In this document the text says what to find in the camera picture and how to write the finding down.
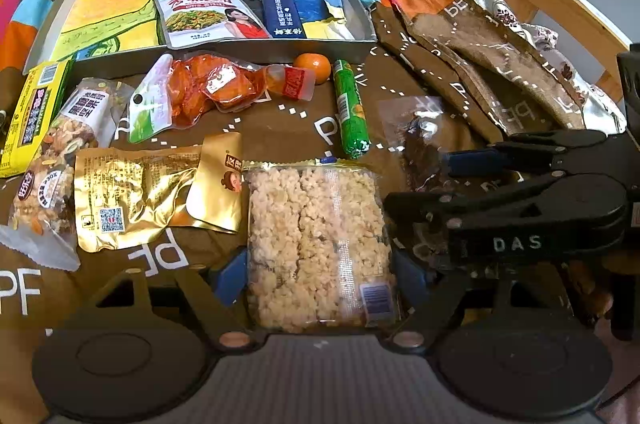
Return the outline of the gold foil packet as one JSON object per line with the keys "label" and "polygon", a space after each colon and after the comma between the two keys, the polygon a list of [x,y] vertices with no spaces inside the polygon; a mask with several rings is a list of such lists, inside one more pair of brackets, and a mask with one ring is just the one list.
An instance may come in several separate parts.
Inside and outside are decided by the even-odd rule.
{"label": "gold foil packet", "polygon": [[87,253],[147,244],[186,214],[201,149],[86,149],[75,162],[79,247]]}

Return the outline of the small gold cartoon packet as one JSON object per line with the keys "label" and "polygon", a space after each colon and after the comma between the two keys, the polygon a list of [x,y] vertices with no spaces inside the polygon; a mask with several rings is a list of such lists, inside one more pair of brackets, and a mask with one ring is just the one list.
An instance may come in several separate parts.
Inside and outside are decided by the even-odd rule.
{"label": "small gold cartoon packet", "polygon": [[208,136],[186,192],[181,191],[171,227],[239,231],[242,219],[242,141],[238,132]]}

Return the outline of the small orange mandarin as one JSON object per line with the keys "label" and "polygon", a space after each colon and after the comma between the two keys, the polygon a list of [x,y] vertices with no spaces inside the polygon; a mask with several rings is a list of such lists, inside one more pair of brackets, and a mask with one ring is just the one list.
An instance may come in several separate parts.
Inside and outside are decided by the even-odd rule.
{"label": "small orange mandarin", "polygon": [[332,66],[329,59],[323,54],[313,54],[312,52],[300,54],[293,61],[293,66],[314,72],[314,79],[317,85],[325,83],[332,73]]}

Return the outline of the yellow snack box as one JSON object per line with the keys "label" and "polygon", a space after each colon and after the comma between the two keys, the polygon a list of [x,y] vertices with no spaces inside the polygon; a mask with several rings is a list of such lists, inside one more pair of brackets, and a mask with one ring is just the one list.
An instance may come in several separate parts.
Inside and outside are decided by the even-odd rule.
{"label": "yellow snack box", "polygon": [[26,77],[1,157],[1,177],[24,173],[62,106],[72,58],[41,63]]}

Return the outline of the orange meat snack packet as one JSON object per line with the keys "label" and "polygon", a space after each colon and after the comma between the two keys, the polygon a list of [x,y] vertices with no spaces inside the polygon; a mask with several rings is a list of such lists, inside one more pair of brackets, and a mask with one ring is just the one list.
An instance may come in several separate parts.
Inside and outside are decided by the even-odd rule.
{"label": "orange meat snack packet", "polygon": [[163,54],[129,100],[128,141],[140,144],[168,129],[190,128],[213,109],[245,110],[265,95],[309,101],[317,77],[310,66],[256,66],[208,52]]}

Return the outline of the clear dark snack packet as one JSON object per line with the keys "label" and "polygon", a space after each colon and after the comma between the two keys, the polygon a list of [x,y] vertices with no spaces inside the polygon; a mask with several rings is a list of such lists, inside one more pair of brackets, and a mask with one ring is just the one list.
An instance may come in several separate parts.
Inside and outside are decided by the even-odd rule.
{"label": "clear dark snack packet", "polygon": [[388,146],[400,154],[408,187],[415,192],[444,192],[454,185],[444,170],[444,155],[473,144],[468,126],[448,112],[442,100],[405,96],[378,103]]}

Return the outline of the green sausage stick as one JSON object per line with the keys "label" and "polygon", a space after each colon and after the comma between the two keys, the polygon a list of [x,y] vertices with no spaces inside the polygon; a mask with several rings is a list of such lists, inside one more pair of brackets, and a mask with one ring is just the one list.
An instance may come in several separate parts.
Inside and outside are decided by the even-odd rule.
{"label": "green sausage stick", "polygon": [[336,60],[332,77],[343,150],[349,158],[361,158],[371,141],[354,71],[347,61]]}

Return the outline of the mixed nuts packet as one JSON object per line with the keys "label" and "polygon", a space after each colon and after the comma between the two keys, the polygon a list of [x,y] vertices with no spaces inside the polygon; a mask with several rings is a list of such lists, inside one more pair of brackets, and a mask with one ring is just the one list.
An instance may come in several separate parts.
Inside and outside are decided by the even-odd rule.
{"label": "mixed nuts packet", "polygon": [[17,187],[1,243],[36,264],[64,271],[80,267],[74,205],[77,153],[110,145],[134,88],[88,77],[70,94]]}

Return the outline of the silver floral quilt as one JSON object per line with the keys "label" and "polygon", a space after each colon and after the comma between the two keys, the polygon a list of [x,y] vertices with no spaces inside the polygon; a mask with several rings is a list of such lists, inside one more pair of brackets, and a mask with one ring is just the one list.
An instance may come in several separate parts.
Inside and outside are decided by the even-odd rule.
{"label": "silver floral quilt", "polygon": [[627,128],[626,116],[618,105],[598,86],[586,82],[561,51],[556,49],[559,33],[540,24],[518,20],[505,0],[474,0],[493,14],[514,33],[523,37],[557,71],[559,71],[582,99],[582,116],[588,129],[608,135],[622,134]]}

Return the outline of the puffed rice cake packet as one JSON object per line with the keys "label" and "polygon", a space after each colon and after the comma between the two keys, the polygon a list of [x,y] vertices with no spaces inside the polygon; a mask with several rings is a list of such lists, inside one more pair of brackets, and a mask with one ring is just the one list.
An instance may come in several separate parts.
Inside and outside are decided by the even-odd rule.
{"label": "puffed rice cake packet", "polygon": [[258,326],[390,326],[396,280],[375,173],[343,161],[250,162],[248,303]]}

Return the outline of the green pickle snack packet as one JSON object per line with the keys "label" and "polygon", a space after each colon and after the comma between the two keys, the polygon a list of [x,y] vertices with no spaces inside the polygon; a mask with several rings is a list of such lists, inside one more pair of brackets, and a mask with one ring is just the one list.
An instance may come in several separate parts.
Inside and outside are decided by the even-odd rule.
{"label": "green pickle snack packet", "polygon": [[154,0],[165,44],[182,49],[220,40],[268,40],[242,0]]}

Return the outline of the grey tray with drawing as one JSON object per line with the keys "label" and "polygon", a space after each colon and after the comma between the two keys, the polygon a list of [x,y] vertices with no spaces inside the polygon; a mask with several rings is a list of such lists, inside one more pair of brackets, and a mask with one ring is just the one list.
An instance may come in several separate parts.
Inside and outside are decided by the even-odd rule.
{"label": "grey tray with drawing", "polygon": [[146,71],[167,51],[360,62],[375,42],[360,0],[55,0],[26,64],[70,58],[79,75],[115,78]]}

